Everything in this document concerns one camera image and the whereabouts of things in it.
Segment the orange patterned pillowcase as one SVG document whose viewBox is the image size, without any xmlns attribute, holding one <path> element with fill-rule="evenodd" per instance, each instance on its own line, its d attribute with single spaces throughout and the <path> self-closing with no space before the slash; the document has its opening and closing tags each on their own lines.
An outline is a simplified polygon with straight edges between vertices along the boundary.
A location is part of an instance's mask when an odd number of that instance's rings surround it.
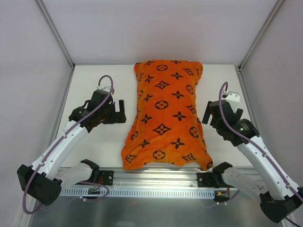
<svg viewBox="0 0 303 227">
<path fill-rule="evenodd" d="M 121 151 L 123 169 L 150 163 L 213 166 L 197 115 L 196 86 L 203 74 L 197 61 L 149 60 L 134 66 L 136 116 Z"/>
</svg>

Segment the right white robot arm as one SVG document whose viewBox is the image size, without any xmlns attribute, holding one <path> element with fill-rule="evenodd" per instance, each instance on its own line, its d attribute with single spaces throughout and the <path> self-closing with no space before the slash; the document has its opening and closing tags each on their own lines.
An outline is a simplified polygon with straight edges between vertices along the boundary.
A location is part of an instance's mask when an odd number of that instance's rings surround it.
<svg viewBox="0 0 303 227">
<path fill-rule="evenodd" d="M 262 182 L 241 174 L 235 167 L 223 162 L 212 170 L 210 184 L 214 187 L 230 185 L 257 201 L 265 216 L 274 223 L 286 219 L 303 204 L 303 189 L 298 186 L 274 160 L 265 147 L 259 131 L 243 110 L 234 111 L 223 101 L 209 101 L 202 119 L 236 147 L 253 165 Z"/>
</svg>

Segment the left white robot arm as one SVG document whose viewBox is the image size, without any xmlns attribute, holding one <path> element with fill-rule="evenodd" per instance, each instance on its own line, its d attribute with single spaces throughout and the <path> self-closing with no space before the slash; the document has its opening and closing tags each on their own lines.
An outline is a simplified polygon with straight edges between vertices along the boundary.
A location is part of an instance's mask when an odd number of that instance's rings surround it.
<svg viewBox="0 0 303 227">
<path fill-rule="evenodd" d="M 118 101 L 116 111 L 112 95 L 97 89 L 90 100 L 75 108 L 62 131 L 49 148 L 31 165 L 17 170 L 24 195 L 30 195 L 45 206 L 51 205 L 61 191 L 77 183 L 99 183 L 99 165 L 84 159 L 76 166 L 60 171 L 63 162 L 77 143 L 100 124 L 125 123 L 125 103 Z"/>
</svg>

